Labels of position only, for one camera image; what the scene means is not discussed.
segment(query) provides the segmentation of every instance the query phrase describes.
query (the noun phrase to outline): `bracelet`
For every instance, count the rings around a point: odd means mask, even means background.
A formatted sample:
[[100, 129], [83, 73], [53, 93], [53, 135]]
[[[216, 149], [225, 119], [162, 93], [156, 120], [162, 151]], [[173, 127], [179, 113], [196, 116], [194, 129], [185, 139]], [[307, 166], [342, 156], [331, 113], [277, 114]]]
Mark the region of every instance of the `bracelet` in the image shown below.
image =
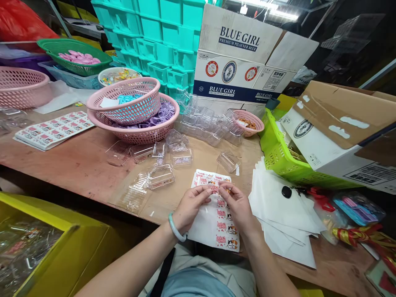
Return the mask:
[[180, 234], [180, 232], [176, 229], [176, 226], [174, 225], [174, 222], [173, 222], [172, 214], [173, 214], [173, 212], [171, 212], [169, 214], [170, 228], [172, 229], [172, 231], [173, 231], [174, 235], [177, 237], [177, 239], [179, 239], [181, 242], [184, 242], [187, 239], [187, 235], [185, 234], [184, 236], [182, 236]]

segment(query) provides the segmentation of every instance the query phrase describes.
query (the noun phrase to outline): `hand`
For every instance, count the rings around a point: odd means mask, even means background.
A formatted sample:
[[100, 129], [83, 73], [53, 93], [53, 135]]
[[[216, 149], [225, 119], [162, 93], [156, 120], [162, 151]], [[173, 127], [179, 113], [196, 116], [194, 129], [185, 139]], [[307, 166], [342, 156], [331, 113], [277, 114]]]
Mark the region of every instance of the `hand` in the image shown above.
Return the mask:
[[232, 220], [242, 234], [263, 234], [261, 224], [252, 214], [249, 199], [240, 189], [228, 181], [220, 181], [219, 194], [229, 205]]
[[188, 189], [184, 193], [183, 198], [172, 215], [173, 222], [181, 235], [190, 230], [198, 214], [199, 207], [211, 201], [209, 198], [211, 194], [212, 190], [206, 185]]

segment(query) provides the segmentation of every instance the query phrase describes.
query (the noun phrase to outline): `wooden table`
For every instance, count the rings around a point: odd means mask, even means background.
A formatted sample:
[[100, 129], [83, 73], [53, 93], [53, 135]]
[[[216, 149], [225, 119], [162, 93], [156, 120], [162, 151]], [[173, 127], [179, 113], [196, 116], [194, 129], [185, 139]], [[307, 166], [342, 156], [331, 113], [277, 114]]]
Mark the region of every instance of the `wooden table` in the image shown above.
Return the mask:
[[[85, 111], [86, 108], [72, 106], [46, 115], [29, 112], [29, 116], [34, 122], [40, 123], [76, 110]], [[13, 140], [13, 134], [0, 136], [0, 164], [128, 212], [116, 206], [116, 201], [136, 175], [144, 170], [145, 165], [135, 165], [131, 160], [123, 167], [109, 165], [105, 151], [117, 141], [112, 134], [95, 127], [46, 152]], [[216, 149], [197, 139], [190, 141], [194, 147], [195, 160], [207, 156], [207, 160], [194, 163], [193, 171], [199, 168], [225, 174], [216, 162], [219, 152], [232, 148], [233, 152], [240, 154], [243, 160], [241, 175], [233, 175], [232, 179], [249, 194], [252, 170], [263, 156], [258, 137], [245, 139], [239, 148], [226, 141], [222, 141], [220, 148]], [[165, 222], [169, 212], [177, 207], [182, 194], [191, 184], [191, 169], [180, 168], [176, 172], [174, 186], [149, 191], [139, 211], [130, 213], [156, 224]], [[311, 245], [317, 269], [276, 256], [286, 273], [348, 297], [379, 296], [364, 276], [374, 258], [363, 247], [352, 249], [340, 244], [333, 246], [323, 238], [311, 238]]]

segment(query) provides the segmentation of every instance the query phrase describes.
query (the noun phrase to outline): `red plastic bag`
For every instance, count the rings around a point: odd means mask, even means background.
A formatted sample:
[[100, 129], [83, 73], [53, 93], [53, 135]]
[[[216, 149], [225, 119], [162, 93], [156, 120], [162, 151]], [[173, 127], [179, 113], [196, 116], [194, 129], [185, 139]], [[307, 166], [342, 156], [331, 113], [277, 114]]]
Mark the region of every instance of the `red plastic bag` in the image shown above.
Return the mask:
[[[43, 38], [59, 36], [22, 1], [0, 1], [0, 40], [37, 41]], [[21, 44], [18, 47], [26, 51], [41, 50], [35, 43]]]

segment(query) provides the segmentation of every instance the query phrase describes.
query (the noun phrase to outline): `green plastic basket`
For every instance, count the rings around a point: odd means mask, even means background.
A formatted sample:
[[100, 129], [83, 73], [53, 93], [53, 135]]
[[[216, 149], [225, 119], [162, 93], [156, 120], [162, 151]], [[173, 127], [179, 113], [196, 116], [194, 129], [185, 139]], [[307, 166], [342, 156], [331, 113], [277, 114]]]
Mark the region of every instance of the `green plastic basket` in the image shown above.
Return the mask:
[[[99, 74], [102, 70], [109, 68], [109, 64], [113, 61], [108, 54], [101, 50], [74, 39], [41, 39], [37, 44], [45, 50], [55, 62], [82, 76]], [[91, 54], [94, 58], [98, 58], [101, 63], [95, 65], [82, 65], [66, 61], [58, 56], [59, 53], [68, 53], [69, 50], [81, 52], [83, 54]]]
[[259, 134], [261, 150], [265, 155], [265, 167], [273, 170], [288, 181], [299, 185], [315, 185], [326, 189], [348, 189], [361, 187], [337, 177], [313, 171], [308, 163], [298, 161], [292, 157], [279, 131], [274, 116], [266, 108], [262, 119], [264, 130]]

